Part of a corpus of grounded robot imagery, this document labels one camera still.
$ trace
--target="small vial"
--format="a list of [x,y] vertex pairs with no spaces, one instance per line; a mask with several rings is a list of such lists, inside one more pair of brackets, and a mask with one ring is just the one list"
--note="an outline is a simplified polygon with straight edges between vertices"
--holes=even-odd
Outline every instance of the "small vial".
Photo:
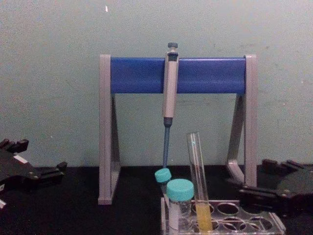
[[168,197],[166,195],[166,185],[171,180],[172,174],[168,168],[162,168],[155,172],[155,177],[156,177],[156,181],[160,185],[165,202],[168,206]]
[[171,180],[167,183],[166,193],[169,198],[169,225],[175,230],[187,230],[190,227],[189,215],[194,185],[185,179]]

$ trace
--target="plastic vial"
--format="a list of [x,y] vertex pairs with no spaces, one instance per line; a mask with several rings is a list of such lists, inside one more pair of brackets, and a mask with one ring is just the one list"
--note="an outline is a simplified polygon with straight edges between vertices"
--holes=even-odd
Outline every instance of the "plastic vial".
[[212,230],[211,211],[206,189],[199,132],[187,134],[191,179],[195,187],[195,204],[200,232]]
[[166,193],[169,198],[169,225],[175,230],[189,229],[191,199],[194,196],[194,185],[185,179],[171,180],[167,183]]
[[155,172],[155,177],[156,177],[156,181],[160,185],[165,202],[168,206],[168,197],[166,195],[166,185],[171,180],[172,174],[168,168],[162,168]]

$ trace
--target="glass test tube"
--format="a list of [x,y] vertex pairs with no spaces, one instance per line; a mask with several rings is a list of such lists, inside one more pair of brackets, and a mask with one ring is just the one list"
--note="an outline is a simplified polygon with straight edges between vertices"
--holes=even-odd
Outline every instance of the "glass test tube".
[[201,153],[199,132],[187,134],[188,151],[190,159],[191,179],[195,190],[195,204],[199,230],[206,232],[212,230],[211,211],[206,189],[203,159]]

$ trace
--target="test tube rack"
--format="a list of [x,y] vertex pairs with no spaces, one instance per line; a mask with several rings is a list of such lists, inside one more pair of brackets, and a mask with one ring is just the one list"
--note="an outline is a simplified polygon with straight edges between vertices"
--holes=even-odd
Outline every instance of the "test tube rack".
[[[100,55],[99,205],[112,203],[120,172],[114,94],[163,93],[165,58]],[[237,94],[226,166],[232,178],[256,187],[258,79],[255,55],[180,58],[177,93]],[[244,130],[245,174],[237,162]]]
[[173,230],[168,223],[168,208],[161,198],[162,235],[284,235],[286,228],[279,217],[272,212],[243,209],[237,200],[211,200],[210,209],[213,230],[200,233],[195,202],[192,201],[191,214],[180,221],[184,229]]

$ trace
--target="blue pipette holder bar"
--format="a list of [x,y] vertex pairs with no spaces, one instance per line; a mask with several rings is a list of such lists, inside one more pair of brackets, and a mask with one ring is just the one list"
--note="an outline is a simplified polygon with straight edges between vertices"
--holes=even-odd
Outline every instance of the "blue pipette holder bar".
[[[112,203],[120,172],[114,94],[163,93],[164,62],[164,58],[100,55],[98,203],[101,205]],[[256,56],[180,58],[177,93],[237,94],[226,166],[235,180],[256,186]],[[243,124],[245,175],[237,163]]]

